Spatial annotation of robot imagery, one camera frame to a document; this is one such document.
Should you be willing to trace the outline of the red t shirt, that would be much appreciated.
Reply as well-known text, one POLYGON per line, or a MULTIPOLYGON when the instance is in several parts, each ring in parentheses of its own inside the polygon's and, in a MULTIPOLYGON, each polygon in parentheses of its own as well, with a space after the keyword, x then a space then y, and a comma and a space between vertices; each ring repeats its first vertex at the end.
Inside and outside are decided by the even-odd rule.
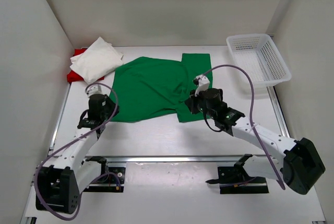
MULTIPOLYGON (((75 49, 73 57, 78 57, 80 54, 84 53, 86 50, 87 50, 87 48, 75 49)), ((80 75, 78 75, 76 72, 71 70, 67 74, 67 82, 69 84, 71 84, 71 83, 76 82, 76 81, 83 81, 83 78, 80 75)))

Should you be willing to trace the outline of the white t shirt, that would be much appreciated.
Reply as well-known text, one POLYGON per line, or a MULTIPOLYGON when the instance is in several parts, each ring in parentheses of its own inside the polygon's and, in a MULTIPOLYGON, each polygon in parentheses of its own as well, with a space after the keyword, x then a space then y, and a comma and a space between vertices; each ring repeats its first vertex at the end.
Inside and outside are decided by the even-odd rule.
POLYGON ((70 69, 89 85, 122 66, 122 58, 123 53, 99 37, 82 54, 70 59, 70 69))

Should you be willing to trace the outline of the green t shirt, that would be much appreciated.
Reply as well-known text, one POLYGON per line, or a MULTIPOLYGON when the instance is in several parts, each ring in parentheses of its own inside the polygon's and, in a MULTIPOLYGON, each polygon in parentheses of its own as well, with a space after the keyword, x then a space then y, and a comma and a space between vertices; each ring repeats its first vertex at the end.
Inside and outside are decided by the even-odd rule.
POLYGON ((176 114, 181 123, 203 120, 184 103, 196 89, 193 80, 211 69, 208 53, 184 53, 180 61, 139 57, 115 71, 110 98, 118 101, 114 122, 134 123, 176 114))

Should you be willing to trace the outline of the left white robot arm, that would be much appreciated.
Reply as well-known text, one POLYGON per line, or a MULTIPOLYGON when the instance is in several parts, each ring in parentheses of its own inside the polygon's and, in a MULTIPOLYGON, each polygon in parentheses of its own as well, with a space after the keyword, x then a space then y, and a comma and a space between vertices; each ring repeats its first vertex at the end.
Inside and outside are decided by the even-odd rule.
POLYGON ((89 96, 88 109, 80 116, 74 139, 49 156, 35 175, 37 210, 64 213, 66 219, 73 219, 71 215, 79 210, 81 194, 89 184, 109 178, 106 158, 87 154, 118 112, 118 105, 108 95, 89 96))

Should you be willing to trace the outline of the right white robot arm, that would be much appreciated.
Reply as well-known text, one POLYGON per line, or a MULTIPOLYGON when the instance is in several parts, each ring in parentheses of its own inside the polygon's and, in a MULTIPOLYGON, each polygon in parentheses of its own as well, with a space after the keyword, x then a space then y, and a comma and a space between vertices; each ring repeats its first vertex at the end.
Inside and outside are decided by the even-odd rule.
POLYGON ((284 137, 255 125, 245 114, 223 102, 221 89, 209 88, 199 94, 192 90, 185 104, 192 114, 201 113, 213 119, 215 132, 242 139, 270 155, 245 154, 234 164, 230 175, 218 183, 229 185, 258 177, 281 178, 291 190, 305 195, 326 170, 312 141, 284 137))

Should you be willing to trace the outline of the white plastic basket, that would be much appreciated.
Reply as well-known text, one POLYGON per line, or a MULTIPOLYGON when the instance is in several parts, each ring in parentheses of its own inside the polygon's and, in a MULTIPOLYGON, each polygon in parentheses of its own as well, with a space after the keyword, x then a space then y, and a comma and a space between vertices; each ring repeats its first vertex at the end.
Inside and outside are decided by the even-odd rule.
POLYGON ((268 87, 292 78, 287 64, 269 35, 239 34, 227 37, 226 43, 233 65, 249 75, 256 93, 265 93, 268 87))

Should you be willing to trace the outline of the aluminium table rail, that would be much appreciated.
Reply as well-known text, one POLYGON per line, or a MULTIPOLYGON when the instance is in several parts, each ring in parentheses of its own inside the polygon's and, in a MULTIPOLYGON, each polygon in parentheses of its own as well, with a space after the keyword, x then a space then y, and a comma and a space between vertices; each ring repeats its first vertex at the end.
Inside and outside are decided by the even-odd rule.
POLYGON ((237 162, 241 156, 105 156, 109 163, 237 162))

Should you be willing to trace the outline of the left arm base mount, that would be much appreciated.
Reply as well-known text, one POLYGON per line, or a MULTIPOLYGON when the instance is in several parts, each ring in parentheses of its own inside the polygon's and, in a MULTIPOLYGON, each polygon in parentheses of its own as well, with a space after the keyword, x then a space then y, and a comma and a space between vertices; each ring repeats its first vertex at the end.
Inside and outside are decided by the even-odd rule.
POLYGON ((100 178, 88 185, 84 192, 122 193, 124 191, 126 167, 113 165, 101 156, 88 157, 85 162, 94 162, 100 169, 100 178))

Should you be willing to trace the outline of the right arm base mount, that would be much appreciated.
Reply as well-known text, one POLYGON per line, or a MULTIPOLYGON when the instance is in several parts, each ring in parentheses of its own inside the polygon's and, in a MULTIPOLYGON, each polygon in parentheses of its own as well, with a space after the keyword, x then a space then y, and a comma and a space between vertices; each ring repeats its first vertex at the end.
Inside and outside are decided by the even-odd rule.
POLYGON ((249 176, 243 169, 253 155, 245 154, 233 166, 218 167, 218 178, 207 180, 208 185, 219 185, 220 194, 268 194, 265 178, 249 176))

